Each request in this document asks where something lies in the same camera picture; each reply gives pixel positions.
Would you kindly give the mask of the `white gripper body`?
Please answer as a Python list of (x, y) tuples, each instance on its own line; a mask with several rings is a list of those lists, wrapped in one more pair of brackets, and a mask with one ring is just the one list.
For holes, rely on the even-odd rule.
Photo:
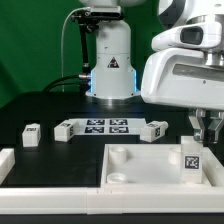
[(141, 96), (146, 103), (224, 110), (224, 69), (206, 66), (201, 51), (168, 48), (145, 65)]

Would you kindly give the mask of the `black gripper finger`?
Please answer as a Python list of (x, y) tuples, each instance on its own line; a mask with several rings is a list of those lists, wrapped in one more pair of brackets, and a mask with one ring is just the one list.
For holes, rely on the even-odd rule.
[(205, 135), (205, 125), (203, 122), (203, 118), (206, 115), (206, 111), (204, 109), (190, 109), (189, 110), (189, 120), (194, 129), (194, 140), (197, 142), (202, 142), (204, 140)]
[(208, 141), (217, 143), (219, 132), (224, 127), (224, 111), (212, 111), (210, 114), (211, 124), (208, 127)]

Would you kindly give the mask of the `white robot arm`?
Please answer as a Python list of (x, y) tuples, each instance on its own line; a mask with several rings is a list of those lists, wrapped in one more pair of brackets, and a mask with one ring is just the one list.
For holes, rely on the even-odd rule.
[[(134, 92), (130, 28), (121, 9), (146, 0), (79, 0), (88, 31), (97, 30), (97, 62), (89, 95), (125, 99)], [(217, 142), (224, 127), (224, 0), (159, 0), (165, 30), (152, 39), (141, 97), (147, 103), (185, 107), (194, 139)]]

